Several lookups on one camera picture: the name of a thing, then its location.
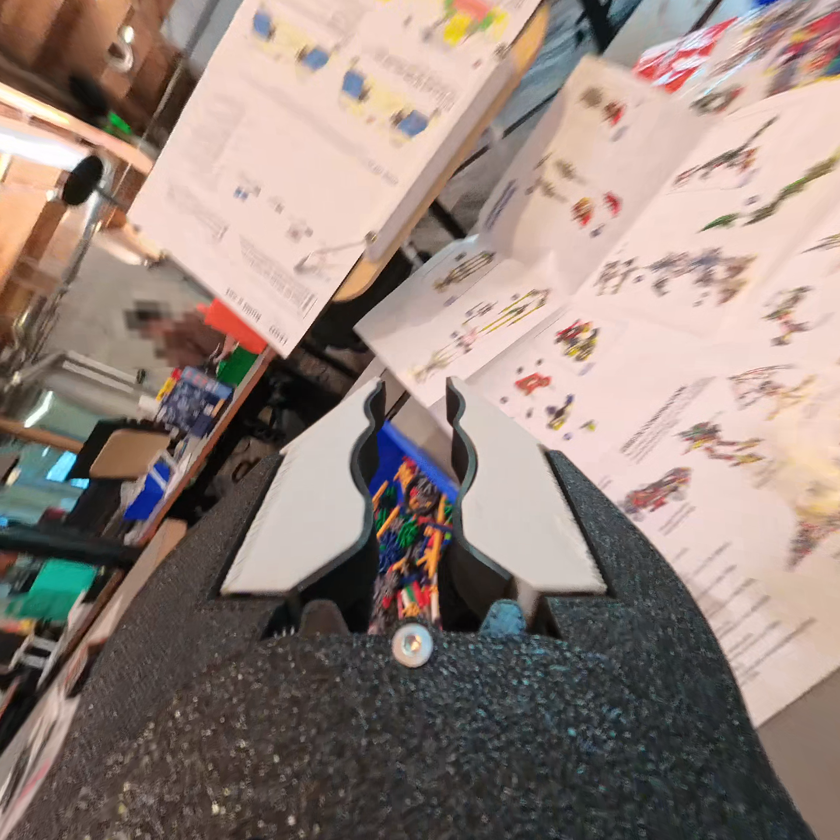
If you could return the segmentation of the colourful cardboard toy box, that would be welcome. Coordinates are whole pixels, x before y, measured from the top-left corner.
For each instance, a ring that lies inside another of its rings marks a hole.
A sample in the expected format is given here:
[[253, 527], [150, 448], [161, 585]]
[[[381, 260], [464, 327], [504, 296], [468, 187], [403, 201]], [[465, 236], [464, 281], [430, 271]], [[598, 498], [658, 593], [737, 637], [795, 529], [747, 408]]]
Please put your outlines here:
[[709, 117], [836, 81], [839, 2], [751, 2], [743, 16], [646, 50], [633, 73]]

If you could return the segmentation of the green box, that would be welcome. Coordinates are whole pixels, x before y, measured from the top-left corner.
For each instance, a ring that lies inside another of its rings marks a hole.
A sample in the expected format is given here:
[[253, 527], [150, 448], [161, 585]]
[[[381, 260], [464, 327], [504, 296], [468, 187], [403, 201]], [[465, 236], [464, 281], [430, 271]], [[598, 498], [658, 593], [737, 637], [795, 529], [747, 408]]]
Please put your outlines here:
[[222, 360], [217, 363], [214, 378], [233, 389], [238, 387], [259, 358], [259, 353], [252, 353], [237, 344]]

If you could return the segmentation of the white printed board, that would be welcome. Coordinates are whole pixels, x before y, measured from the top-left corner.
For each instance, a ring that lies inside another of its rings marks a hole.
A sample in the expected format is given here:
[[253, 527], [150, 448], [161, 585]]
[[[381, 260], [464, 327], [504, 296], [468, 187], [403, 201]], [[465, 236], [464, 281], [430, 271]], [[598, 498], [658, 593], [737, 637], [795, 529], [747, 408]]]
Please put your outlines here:
[[419, 208], [540, 2], [243, 2], [128, 219], [287, 357]]

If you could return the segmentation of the blue printed box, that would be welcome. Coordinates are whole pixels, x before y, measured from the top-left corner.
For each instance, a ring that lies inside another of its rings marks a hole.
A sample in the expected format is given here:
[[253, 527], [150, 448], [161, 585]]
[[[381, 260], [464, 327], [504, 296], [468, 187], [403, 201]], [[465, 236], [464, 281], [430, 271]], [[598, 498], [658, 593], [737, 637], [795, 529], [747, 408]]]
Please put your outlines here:
[[213, 432], [234, 393], [234, 387], [187, 366], [164, 395], [155, 420], [186, 435], [204, 438]]

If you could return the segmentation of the red box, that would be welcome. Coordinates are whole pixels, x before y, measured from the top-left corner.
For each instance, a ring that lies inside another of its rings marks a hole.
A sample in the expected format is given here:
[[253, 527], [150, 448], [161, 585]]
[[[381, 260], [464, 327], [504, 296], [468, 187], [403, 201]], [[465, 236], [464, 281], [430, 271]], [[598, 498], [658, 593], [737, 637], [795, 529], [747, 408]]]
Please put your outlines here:
[[203, 316], [206, 326], [223, 333], [244, 350], [252, 354], [261, 354], [266, 350], [267, 342], [262, 336], [220, 300], [199, 304], [196, 309]]

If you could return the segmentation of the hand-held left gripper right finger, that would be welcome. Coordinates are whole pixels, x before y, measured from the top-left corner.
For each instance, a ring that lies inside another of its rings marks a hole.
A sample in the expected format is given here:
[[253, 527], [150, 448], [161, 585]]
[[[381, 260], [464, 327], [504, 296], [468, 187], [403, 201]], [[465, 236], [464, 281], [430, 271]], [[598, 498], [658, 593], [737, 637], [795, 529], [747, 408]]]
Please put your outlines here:
[[500, 601], [526, 627], [549, 597], [602, 597], [607, 582], [549, 452], [458, 377], [446, 381], [460, 488], [449, 565], [459, 598], [484, 620]]

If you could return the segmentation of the white printed instruction sheet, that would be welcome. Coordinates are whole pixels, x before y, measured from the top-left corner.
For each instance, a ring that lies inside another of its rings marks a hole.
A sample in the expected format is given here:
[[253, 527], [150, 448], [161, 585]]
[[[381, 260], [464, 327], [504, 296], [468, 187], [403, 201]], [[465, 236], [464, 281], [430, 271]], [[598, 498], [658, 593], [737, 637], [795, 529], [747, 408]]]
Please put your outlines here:
[[585, 57], [452, 244], [356, 332], [467, 380], [698, 601], [756, 725], [838, 670], [838, 78], [694, 101]]

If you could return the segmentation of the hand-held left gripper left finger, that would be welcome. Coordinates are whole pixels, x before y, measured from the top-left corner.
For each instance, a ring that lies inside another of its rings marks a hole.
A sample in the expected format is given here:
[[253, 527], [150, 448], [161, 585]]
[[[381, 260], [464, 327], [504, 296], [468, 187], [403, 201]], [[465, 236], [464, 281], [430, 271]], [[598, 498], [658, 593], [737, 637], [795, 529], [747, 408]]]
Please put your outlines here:
[[280, 452], [220, 593], [302, 595], [375, 541], [370, 483], [385, 384], [369, 380]]

